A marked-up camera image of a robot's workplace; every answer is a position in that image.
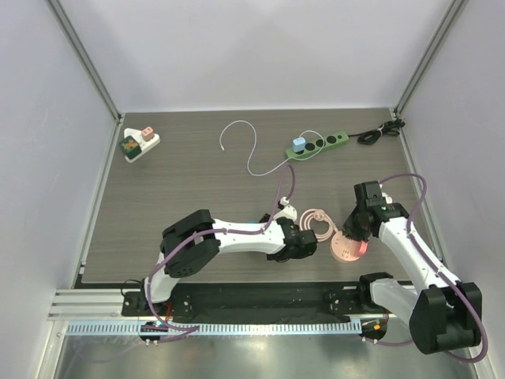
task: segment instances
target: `white charging cable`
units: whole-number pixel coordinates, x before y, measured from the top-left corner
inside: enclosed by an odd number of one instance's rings
[[[249,168],[249,163],[251,162],[251,158],[253,157],[253,154],[254,154],[254,151],[256,150],[256,128],[253,126],[253,124],[251,124],[250,122],[248,121],[244,121],[244,120],[237,120],[237,121],[233,121],[232,123],[230,123],[229,125],[227,125],[223,131],[221,132],[221,135],[219,136],[219,144],[221,145],[221,150],[224,151],[224,146],[223,146],[223,143],[222,143],[222,139],[223,139],[223,134],[224,132],[226,132],[226,130],[234,125],[234,124],[237,124],[239,122],[244,122],[245,124],[251,126],[252,128],[252,131],[254,132],[254,145],[252,146],[252,150],[251,150],[251,154],[249,154],[249,158],[247,159],[247,171],[252,175],[252,176],[265,176],[265,175],[268,175],[272,172],[274,172],[275,170],[277,170],[279,167],[281,167],[284,163],[286,163],[288,160],[290,159],[293,159],[293,160],[307,160],[307,159],[310,159],[310,158],[313,158],[314,156],[316,156],[317,154],[319,154],[322,150],[323,150],[323,147],[326,145],[326,141],[324,140],[323,136],[321,136],[319,133],[317,133],[316,131],[314,130],[306,130],[305,132],[302,132],[300,134],[299,137],[303,136],[304,134],[306,133],[314,133],[316,134],[317,136],[319,136],[321,138],[321,140],[323,140],[323,146],[321,146],[321,148],[316,152],[316,154],[314,154],[313,156],[309,156],[307,158],[302,158],[302,159],[298,159],[298,158],[294,158],[294,157],[290,157],[284,161],[282,161],[281,163],[279,163],[277,166],[275,166],[274,168],[272,168],[270,171],[268,172],[265,172],[263,174],[254,174],[253,172],[251,172],[251,169]]]

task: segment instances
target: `small white extension socket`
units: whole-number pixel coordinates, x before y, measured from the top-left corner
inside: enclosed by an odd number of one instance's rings
[[[149,150],[154,148],[161,141],[159,138],[159,135],[156,133],[155,133],[155,136],[153,138],[151,138],[149,141],[144,141],[144,138],[142,137],[142,130],[137,130],[137,129],[126,128],[124,131],[124,138],[127,138],[128,136],[135,138],[135,141],[137,141],[139,143],[140,150],[142,151],[138,156],[136,156],[133,159],[129,159],[127,156],[125,156],[126,162],[128,162],[128,163],[135,162],[137,159],[139,159],[141,156],[143,156]]]

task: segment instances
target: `black cable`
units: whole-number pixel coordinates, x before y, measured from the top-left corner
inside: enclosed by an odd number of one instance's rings
[[[122,285],[119,287],[119,291],[121,292],[121,295],[123,296],[123,298],[125,297],[125,293],[123,292],[123,287],[125,286],[125,284],[127,284],[128,282],[134,282],[134,283],[137,283],[139,285],[139,287],[142,285],[142,282],[140,282],[139,280],[135,280],[135,279],[127,279],[125,280]]]
[[[388,121],[379,126],[377,129],[369,130],[368,132],[350,134],[349,137],[357,137],[358,144],[367,146],[375,144],[382,136],[399,136],[400,129],[405,125],[404,121],[396,119]]]

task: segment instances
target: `gray floor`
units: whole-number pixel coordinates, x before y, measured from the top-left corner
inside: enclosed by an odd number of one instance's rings
[[[135,163],[127,163],[116,148],[103,201],[88,251],[84,282],[139,279],[151,270],[159,253],[161,232],[173,222],[208,208],[215,218],[234,222],[258,220],[271,211],[279,180],[276,171],[255,178],[245,169],[253,146],[246,125],[230,127],[219,147],[219,134],[228,123],[250,121],[258,133],[253,172],[265,172],[284,157],[290,141],[306,129],[330,134],[357,133],[390,119],[387,109],[312,111],[219,111],[127,114],[124,127],[152,126],[161,143]],[[339,226],[354,207],[353,185],[406,171],[400,141],[383,137],[373,146],[353,139],[347,146],[294,163],[297,187],[292,204],[299,212],[322,208]],[[407,208],[415,195],[408,178],[385,190]],[[420,222],[417,228],[424,235]],[[353,264],[337,262],[327,243],[313,257],[283,264],[266,261],[259,253],[221,256],[186,282],[356,280],[360,274],[387,271],[407,279],[388,248],[379,241]]]
[[[391,319],[384,340],[407,339],[406,326]],[[467,356],[463,351],[458,354]],[[473,365],[443,353],[423,355],[414,345],[373,346],[358,336],[190,337],[158,347],[145,347],[131,336],[72,336],[65,338],[54,377],[474,379],[477,375]]]

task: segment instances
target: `white backdrop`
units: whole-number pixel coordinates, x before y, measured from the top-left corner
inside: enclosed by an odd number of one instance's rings
[[[62,0],[121,111],[389,107],[450,0]]]
[[[446,259],[482,290],[499,378],[505,377],[503,20],[502,0],[469,1],[404,111]]]
[[[40,0],[0,2],[0,367],[34,378],[114,121]]]

